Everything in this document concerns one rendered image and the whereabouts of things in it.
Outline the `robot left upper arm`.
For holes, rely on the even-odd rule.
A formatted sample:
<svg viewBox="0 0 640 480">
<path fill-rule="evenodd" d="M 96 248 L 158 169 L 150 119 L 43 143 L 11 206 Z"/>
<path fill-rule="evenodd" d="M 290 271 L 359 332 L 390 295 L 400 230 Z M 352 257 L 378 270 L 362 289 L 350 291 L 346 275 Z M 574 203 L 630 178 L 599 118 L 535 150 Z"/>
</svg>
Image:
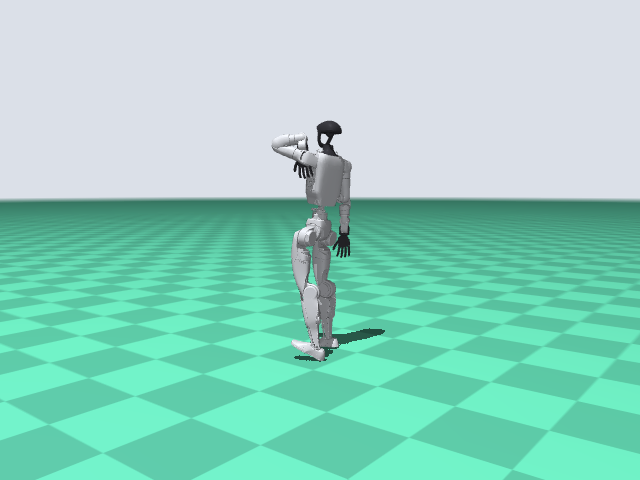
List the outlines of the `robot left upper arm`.
<svg viewBox="0 0 640 480">
<path fill-rule="evenodd" d="M 271 142 L 271 145 L 272 145 L 272 142 Z M 295 147 L 292 147 L 292 146 L 286 147 L 284 145 L 284 146 L 282 146 L 280 148 L 274 148 L 272 146 L 272 149 L 275 152 L 277 152 L 277 153 L 279 153 L 279 154 L 281 154 L 283 156 L 286 156 L 288 158 L 291 158 L 291 159 L 293 159 L 295 161 L 298 161 L 299 163 L 301 163 L 302 165 L 305 165 L 307 167 L 309 167 L 309 166 L 315 167 L 317 162 L 318 162 L 318 157 L 316 157 L 312 152 L 309 152 L 309 151 L 306 151 L 306 150 L 299 150 L 299 149 L 297 149 Z M 306 152 L 304 152 L 304 151 L 306 151 Z"/>
</svg>

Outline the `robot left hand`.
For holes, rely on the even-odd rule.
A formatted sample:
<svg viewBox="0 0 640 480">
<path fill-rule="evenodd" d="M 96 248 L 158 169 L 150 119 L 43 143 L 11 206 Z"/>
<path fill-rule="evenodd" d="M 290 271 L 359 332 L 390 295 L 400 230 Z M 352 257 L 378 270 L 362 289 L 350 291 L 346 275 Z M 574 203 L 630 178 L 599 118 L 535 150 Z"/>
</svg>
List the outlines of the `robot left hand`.
<svg viewBox="0 0 640 480">
<path fill-rule="evenodd" d="M 298 144 L 297 144 L 297 149 L 298 149 Z M 306 143 L 306 151 L 308 151 L 308 144 L 307 144 L 307 143 Z M 306 151 L 304 151 L 304 152 L 306 152 Z M 303 152 L 303 153 L 304 153 L 304 152 Z M 303 153 L 302 153 L 302 154 L 303 154 Z M 302 156 L 302 155 L 301 155 L 301 156 Z M 300 157 L 300 158 L 301 158 L 301 157 Z M 302 174 L 303 174 L 303 177 L 304 177 L 304 179 L 306 179 L 306 177 L 305 177 L 304 167 L 305 167 L 305 169 L 306 169 L 307 177 L 310 177 L 310 176 L 309 176 L 309 173 L 308 173 L 308 167 L 307 167 L 307 166 L 305 166 L 305 165 L 302 165 L 302 164 L 301 164 L 301 163 L 299 163 L 298 161 L 296 161 L 296 162 L 295 162 L 295 165 L 294 165 L 294 172 L 296 172 L 297 165 L 299 166 L 299 168 L 298 168 L 298 173 L 299 173 L 299 177 L 300 177 L 300 178 L 302 178 L 302 177 L 301 177 L 301 168 L 302 168 Z M 311 175 L 313 176 L 313 172 L 312 172 L 312 168 L 311 168 L 311 166 L 309 166 L 309 170 L 310 170 Z"/>
</svg>

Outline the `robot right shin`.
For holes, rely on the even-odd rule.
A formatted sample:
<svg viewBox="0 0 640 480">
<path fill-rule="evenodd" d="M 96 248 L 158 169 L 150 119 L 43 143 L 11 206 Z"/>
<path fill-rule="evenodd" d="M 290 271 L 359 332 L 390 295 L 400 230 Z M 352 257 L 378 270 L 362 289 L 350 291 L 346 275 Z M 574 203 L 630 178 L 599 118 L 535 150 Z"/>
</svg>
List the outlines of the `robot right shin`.
<svg viewBox="0 0 640 480">
<path fill-rule="evenodd" d="M 333 283 L 334 284 L 334 283 Z M 335 284 L 334 284 L 335 285 Z M 335 286 L 336 292 L 336 286 Z M 332 337 L 332 321 L 335 316 L 335 307 L 336 307 L 336 295 L 330 297 L 323 297 L 320 295 L 318 298 L 320 303 L 320 316 L 321 316 L 321 325 L 323 330 L 323 339 L 329 339 L 329 336 Z M 324 336 L 325 333 L 325 336 Z"/>
</svg>

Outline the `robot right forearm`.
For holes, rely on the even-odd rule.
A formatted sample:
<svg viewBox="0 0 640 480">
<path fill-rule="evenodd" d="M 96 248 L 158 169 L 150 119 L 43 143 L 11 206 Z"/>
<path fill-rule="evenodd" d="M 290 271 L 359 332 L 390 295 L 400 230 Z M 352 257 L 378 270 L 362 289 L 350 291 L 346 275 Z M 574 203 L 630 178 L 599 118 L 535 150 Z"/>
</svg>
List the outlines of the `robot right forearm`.
<svg viewBox="0 0 640 480">
<path fill-rule="evenodd" d="M 348 233 L 348 226 L 349 226 L 349 222 L 350 219 L 348 216 L 350 216 L 349 214 L 349 210 L 351 209 L 351 201 L 349 199 L 349 201 L 347 203 L 343 203 L 339 205 L 339 210 L 340 210 L 340 232 L 341 233 Z"/>
</svg>

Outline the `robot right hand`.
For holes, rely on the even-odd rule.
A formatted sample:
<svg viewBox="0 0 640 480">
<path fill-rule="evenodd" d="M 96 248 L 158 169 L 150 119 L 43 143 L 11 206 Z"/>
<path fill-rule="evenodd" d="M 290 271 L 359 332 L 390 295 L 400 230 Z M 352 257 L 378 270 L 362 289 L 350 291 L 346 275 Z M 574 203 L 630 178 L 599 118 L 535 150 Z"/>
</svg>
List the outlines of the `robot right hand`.
<svg viewBox="0 0 640 480">
<path fill-rule="evenodd" d="M 341 227 L 341 225 L 340 225 L 340 227 Z M 340 256 L 340 258 L 342 258 L 342 256 L 343 256 L 343 247 L 345 247 L 345 250 L 344 250 L 344 257 L 346 257 L 346 254 L 347 254 L 347 246 L 348 246 L 348 256 L 350 256 L 350 240 L 349 240 L 349 238 L 348 238 L 348 235 L 349 235 L 349 226 L 348 226 L 348 233 L 341 233 L 341 232 L 340 232 L 340 227 L 339 227 L 339 235 L 341 235 L 341 236 L 340 236 L 340 237 L 338 237 L 338 240 L 337 240 L 337 242 L 334 244 L 334 246 L 333 246 L 333 249 L 332 249 L 332 250 L 335 250 L 335 247 L 336 247 L 336 246 L 337 246 L 337 244 L 338 244 L 338 246 L 339 246 L 339 247 L 338 247 L 338 251 L 337 251 L 337 255 L 336 255 L 336 256 L 338 257 L 339 252 L 340 252 L 340 247 L 341 247 L 341 256 Z"/>
</svg>

